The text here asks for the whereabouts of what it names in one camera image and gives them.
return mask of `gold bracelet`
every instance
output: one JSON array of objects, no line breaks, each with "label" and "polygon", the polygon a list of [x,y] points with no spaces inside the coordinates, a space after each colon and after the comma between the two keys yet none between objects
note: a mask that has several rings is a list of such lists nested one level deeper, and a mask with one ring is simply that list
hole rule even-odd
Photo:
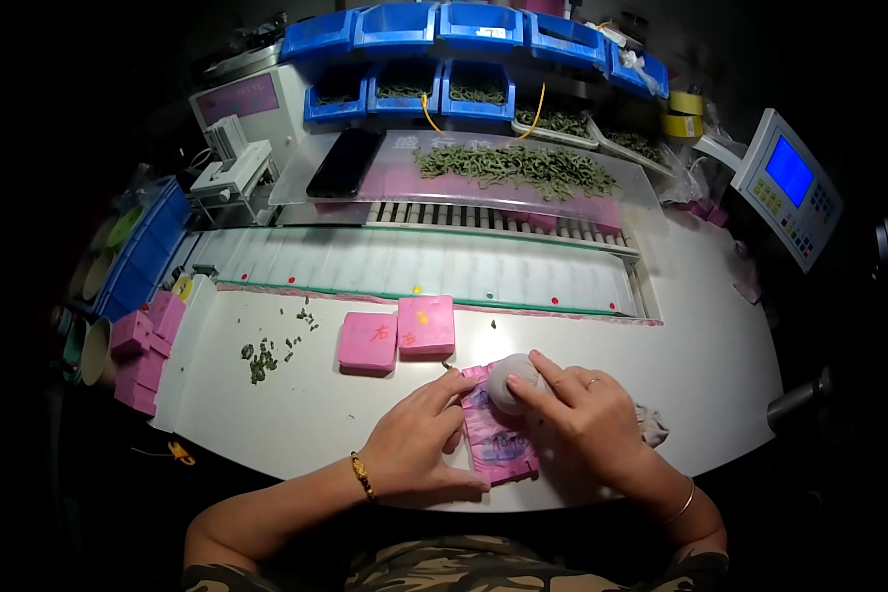
[{"label": "gold bracelet", "polygon": [[368,471],[366,471],[366,466],[362,464],[359,460],[359,455],[356,452],[352,451],[352,469],[355,471],[355,477],[362,483],[362,487],[366,489],[366,495],[368,495],[369,501],[377,501],[375,497],[375,491],[372,491],[372,486],[368,484]]},{"label": "gold bracelet", "polygon": [[678,512],[678,513],[676,513],[675,515],[671,516],[671,517],[668,518],[667,520],[664,520],[664,522],[659,523],[659,524],[658,524],[659,527],[663,527],[665,524],[667,524],[667,523],[669,523],[669,522],[673,522],[674,520],[677,520],[678,516],[680,516],[680,515],[682,515],[684,512],[686,512],[686,511],[687,511],[687,507],[690,506],[690,500],[694,499],[694,490],[697,489],[697,486],[694,485],[694,480],[693,480],[693,479],[691,479],[691,478],[687,478],[687,480],[690,481],[690,495],[687,496],[687,502],[685,502],[684,507],[681,508],[681,511],[680,511],[680,512]]}]

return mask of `black phone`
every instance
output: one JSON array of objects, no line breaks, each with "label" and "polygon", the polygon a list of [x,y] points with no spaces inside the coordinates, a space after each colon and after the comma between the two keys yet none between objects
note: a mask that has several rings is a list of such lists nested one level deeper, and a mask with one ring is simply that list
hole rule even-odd
[{"label": "black phone", "polygon": [[309,197],[355,197],[375,160],[385,132],[345,130],[306,186]]}]

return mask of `woman's right hand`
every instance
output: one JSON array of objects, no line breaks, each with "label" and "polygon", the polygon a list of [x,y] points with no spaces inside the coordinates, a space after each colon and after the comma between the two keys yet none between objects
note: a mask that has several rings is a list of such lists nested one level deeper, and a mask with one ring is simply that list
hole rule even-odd
[{"label": "woman's right hand", "polygon": [[556,397],[511,374],[507,385],[513,394],[555,425],[606,485],[618,489],[630,480],[651,449],[641,439],[634,404],[625,389],[601,370],[578,366],[563,370],[536,349],[529,359]]}]

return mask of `blue crate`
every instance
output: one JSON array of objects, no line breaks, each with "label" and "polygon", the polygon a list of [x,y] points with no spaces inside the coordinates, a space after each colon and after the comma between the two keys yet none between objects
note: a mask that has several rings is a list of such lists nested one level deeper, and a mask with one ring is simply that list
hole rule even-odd
[{"label": "blue crate", "polygon": [[368,112],[378,114],[413,114],[423,115],[421,98],[417,99],[379,99],[378,92],[381,74],[388,68],[421,68],[425,69],[429,77],[434,77],[431,83],[431,93],[428,95],[428,113],[436,113],[440,109],[441,74],[444,63],[428,58],[414,58],[410,60],[390,60],[385,64],[376,66],[375,72],[368,80]]},{"label": "blue crate", "polygon": [[[346,119],[360,119],[366,116],[368,99],[368,80],[375,68],[370,64],[337,65],[323,73],[313,86],[306,89],[306,105],[303,108],[303,119],[316,123],[328,123]],[[320,92],[336,85],[347,86],[347,94],[355,97],[355,101],[320,105]]]},{"label": "blue crate", "polygon": [[[638,73],[632,70],[631,68],[626,68],[621,64],[621,61],[618,60],[618,45],[615,43],[609,42],[610,48],[610,60],[612,63],[611,73],[609,74],[609,82],[611,82],[614,86],[619,88],[624,88],[627,91],[631,91],[640,97],[644,97],[646,99],[654,99],[654,96],[651,95],[651,92],[648,90],[648,86],[645,84],[645,81],[638,76]],[[665,65],[661,64],[653,57],[651,54],[646,51],[641,51],[641,55],[645,57],[645,65],[642,68],[645,71],[645,74],[648,74],[654,79],[658,80],[658,93],[657,96],[662,99],[667,99],[667,68]]]},{"label": "blue crate", "polygon": [[151,300],[174,251],[185,237],[191,207],[178,181],[158,181],[161,193],[131,231],[95,297],[93,313],[110,321]]},{"label": "blue crate", "polygon": [[438,35],[456,49],[509,53],[522,45],[522,29],[522,12],[506,6],[454,2],[440,7]]},{"label": "blue crate", "polygon": [[[485,102],[451,101],[451,74],[454,70],[460,73],[465,68],[474,69],[485,76],[501,77],[504,80],[504,88],[507,91],[507,104],[494,105]],[[497,119],[499,121],[512,121],[515,110],[516,84],[509,77],[507,68],[499,64],[464,62],[462,60],[448,60],[445,62],[444,77],[441,78],[441,114],[455,117],[479,117],[483,119]]]},{"label": "blue crate", "polygon": [[353,46],[366,55],[427,53],[435,43],[439,2],[382,4],[363,11],[355,22]]},{"label": "blue crate", "polygon": [[314,60],[348,53],[356,19],[363,10],[364,7],[339,10],[290,25],[279,50],[279,61]]},{"label": "blue crate", "polygon": [[524,39],[534,58],[577,68],[597,66],[602,72],[609,71],[608,40],[598,30],[552,14],[529,10],[522,13],[526,17]]}]

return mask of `gray cloth ball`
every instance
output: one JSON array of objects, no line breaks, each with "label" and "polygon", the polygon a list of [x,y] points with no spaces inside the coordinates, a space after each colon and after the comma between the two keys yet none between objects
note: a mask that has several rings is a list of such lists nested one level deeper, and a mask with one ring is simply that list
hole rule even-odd
[{"label": "gray cloth ball", "polygon": [[540,374],[533,367],[533,362],[529,361],[529,356],[525,353],[514,353],[498,361],[486,378],[486,394],[493,401],[493,404],[504,413],[523,415],[529,410],[529,406],[513,396],[513,393],[507,388],[507,377],[510,374],[516,374],[530,385],[542,388],[544,391],[552,394],[552,390],[546,384],[543,374]]}]

